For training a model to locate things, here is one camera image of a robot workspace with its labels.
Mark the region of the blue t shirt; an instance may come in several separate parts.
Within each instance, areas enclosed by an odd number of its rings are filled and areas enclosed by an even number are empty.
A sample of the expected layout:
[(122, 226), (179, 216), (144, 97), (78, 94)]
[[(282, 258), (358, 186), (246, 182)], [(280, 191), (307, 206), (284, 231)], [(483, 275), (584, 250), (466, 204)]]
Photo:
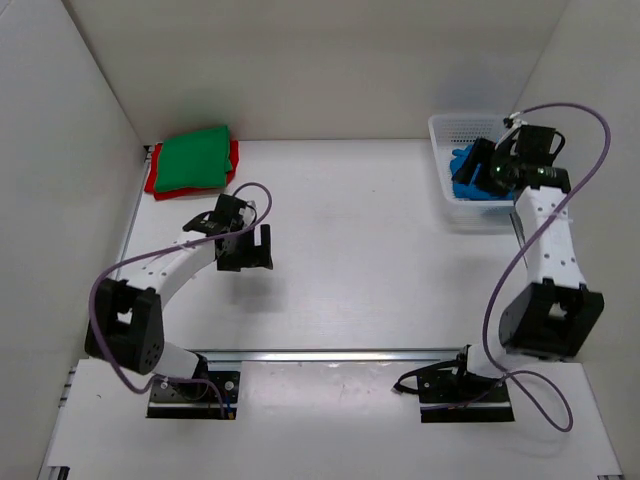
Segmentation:
[[(452, 159), (449, 163), (451, 176), (454, 176), (466, 161), (472, 146), (467, 145), (465, 148), (453, 149)], [(455, 198), (470, 201), (512, 201), (513, 194), (508, 193), (504, 196), (496, 196), (480, 190), (475, 184), (460, 184), (452, 182), (452, 191)]]

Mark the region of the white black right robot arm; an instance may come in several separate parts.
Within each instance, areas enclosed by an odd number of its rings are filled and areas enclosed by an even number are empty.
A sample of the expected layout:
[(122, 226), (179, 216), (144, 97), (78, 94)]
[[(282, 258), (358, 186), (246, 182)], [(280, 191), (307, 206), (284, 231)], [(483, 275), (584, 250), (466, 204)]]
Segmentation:
[(466, 365), (448, 376), (449, 391), (471, 400), (484, 378), (498, 379), (529, 359), (574, 358), (604, 310), (604, 297), (581, 272), (566, 198), (568, 172), (554, 162), (566, 144), (552, 127), (513, 124), (497, 142), (478, 138), (455, 183), (491, 195), (512, 195), (513, 220), (527, 269), (523, 290), (501, 314), (498, 332), (467, 348)]

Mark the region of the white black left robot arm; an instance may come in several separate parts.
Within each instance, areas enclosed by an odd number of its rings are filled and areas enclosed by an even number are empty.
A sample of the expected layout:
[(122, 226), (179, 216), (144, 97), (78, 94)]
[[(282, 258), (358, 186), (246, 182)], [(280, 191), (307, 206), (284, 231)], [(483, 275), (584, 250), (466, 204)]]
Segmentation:
[(93, 296), (85, 341), (88, 355), (140, 375), (174, 379), (188, 398), (208, 389), (203, 356), (165, 340), (163, 311), (200, 270), (271, 270), (271, 226), (259, 220), (255, 203), (222, 194), (215, 208), (183, 227), (168, 252), (138, 260), (127, 278), (100, 280)]

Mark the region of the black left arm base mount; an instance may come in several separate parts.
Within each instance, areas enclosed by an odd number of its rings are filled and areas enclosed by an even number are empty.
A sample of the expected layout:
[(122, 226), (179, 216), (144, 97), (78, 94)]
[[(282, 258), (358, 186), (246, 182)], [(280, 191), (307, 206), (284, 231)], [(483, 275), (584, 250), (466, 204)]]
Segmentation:
[(156, 380), (150, 390), (146, 417), (149, 419), (223, 420), (237, 418), (241, 386), (241, 364), (208, 365), (209, 381), (221, 394), (206, 385), (187, 385)]

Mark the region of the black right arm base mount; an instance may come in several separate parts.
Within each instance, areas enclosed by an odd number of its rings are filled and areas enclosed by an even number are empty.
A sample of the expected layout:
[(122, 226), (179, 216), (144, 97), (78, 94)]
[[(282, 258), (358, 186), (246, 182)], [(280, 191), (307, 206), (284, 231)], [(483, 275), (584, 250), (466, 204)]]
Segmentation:
[(454, 359), (402, 374), (393, 390), (418, 397), (422, 424), (515, 421), (507, 386), (498, 379), (470, 373), (467, 348)]

